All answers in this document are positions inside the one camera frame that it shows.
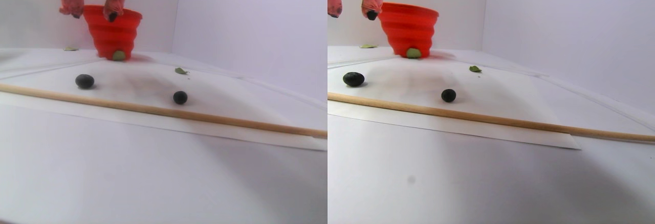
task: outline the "white backdrop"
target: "white backdrop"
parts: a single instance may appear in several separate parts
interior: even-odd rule
[[[327,0],[180,0],[173,53],[324,101]]]
[[[482,31],[486,0],[385,0],[435,9],[437,21],[433,47],[442,49],[482,50]],[[330,46],[360,46],[379,44],[389,46],[380,21],[362,16],[362,0],[342,0],[343,13],[339,18],[327,18],[327,43]]]
[[[655,0],[487,0],[484,51],[655,114]]]
[[[94,49],[84,18],[59,13],[59,0],[0,0],[0,47]],[[105,4],[105,0],[84,0]],[[126,0],[143,14],[134,51],[170,52],[178,0]]]

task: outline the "red bowl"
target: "red bowl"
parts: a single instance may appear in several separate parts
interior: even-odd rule
[[[437,11],[384,2],[378,17],[394,54],[407,58],[407,49],[419,49],[421,58],[430,56],[434,25],[439,17]]]
[[[136,28],[143,16],[129,9],[123,9],[124,14],[117,16],[110,23],[102,14],[103,6],[85,5],[84,19],[89,24],[89,32],[93,37],[93,44],[98,50],[98,56],[112,60],[114,52],[123,51],[125,60],[132,57]]]

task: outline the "green leaf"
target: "green leaf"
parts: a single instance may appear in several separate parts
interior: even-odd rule
[[[182,75],[186,75],[187,73],[189,73],[189,72],[187,72],[187,71],[185,71],[185,70],[183,70],[182,68],[179,68],[179,67],[175,68],[175,72],[177,74],[182,74]]]
[[[420,58],[421,51],[419,49],[407,49],[407,58]]]
[[[475,65],[469,67],[468,70],[471,71],[471,72],[482,72],[482,70],[480,70],[480,68],[478,68]]]

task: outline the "wooden dowel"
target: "wooden dowel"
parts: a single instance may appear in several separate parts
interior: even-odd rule
[[[262,123],[256,121],[248,121],[244,119],[234,119],[231,117],[213,116],[208,114],[198,114],[195,112],[181,111],[176,109],[166,109],[161,107],[154,107],[149,105],[140,105],[137,103],[119,102],[114,100],[102,100],[98,98],[69,95],[63,93],[56,93],[52,91],[42,91],[33,88],[26,88],[22,86],[13,86],[9,84],[0,83],[0,91],[13,93],[17,95],[33,96],[38,98],[46,98],[51,100],[61,100],[65,102],[83,103],[86,105],[95,105],[100,107],[107,107],[113,109],[121,109],[126,111],[141,112],[143,114],[153,114],[158,116],[176,117],[180,119],[189,119],[194,121],[202,121],[208,123],[225,124],[232,126],[240,126],[245,128],[255,128],[259,130],[268,130],[281,133],[293,133],[294,135],[313,136],[315,138],[327,138],[328,131],[315,130],[310,128],[299,128],[294,126],[285,126],[280,124]]]
[[[327,99],[337,102],[353,103],[357,105],[366,105],[370,107],[378,107],[383,109],[392,109],[396,111],[406,111],[414,114],[426,114],[432,116],[450,117],[454,119],[465,119],[469,121],[476,121],[482,123],[493,123],[493,124],[501,124],[507,126],[515,126],[520,128],[531,128],[536,130],[570,133],[571,135],[576,135],[576,136],[633,140],[633,141],[641,141],[641,142],[655,142],[655,136],[649,136],[649,135],[635,135],[634,133],[619,133],[619,132],[610,132],[604,130],[593,130],[588,128],[576,128],[576,127],[563,126],[557,124],[536,123],[532,121],[524,121],[519,119],[508,119],[503,117],[485,116],[480,114],[471,114],[462,111],[451,111],[447,109],[425,107],[420,105],[411,105],[407,103],[388,102],[384,100],[374,100],[369,98],[341,95],[336,93],[328,93]]]

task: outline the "small black object in hand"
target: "small black object in hand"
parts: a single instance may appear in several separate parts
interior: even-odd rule
[[[182,105],[183,103],[187,102],[187,98],[187,93],[184,91],[177,91],[175,92],[175,95],[173,95],[173,101],[178,105]]]
[[[110,23],[115,21],[117,16],[119,16],[119,13],[114,12],[114,13],[110,14]]]
[[[448,103],[452,102],[456,96],[457,93],[452,89],[446,89],[442,92],[442,100]]]
[[[370,10],[366,13],[366,16],[369,18],[369,20],[375,20],[375,18],[377,18],[377,12]]]
[[[348,72],[346,75],[343,75],[343,82],[348,84],[348,86],[359,86],[364,83],[364,75],[358,74],[357,72]]]
[[[80,88],[91,88],[93,86],[94,79],[92,76],[87,74],[80,74],[75,77],[75,84]]]

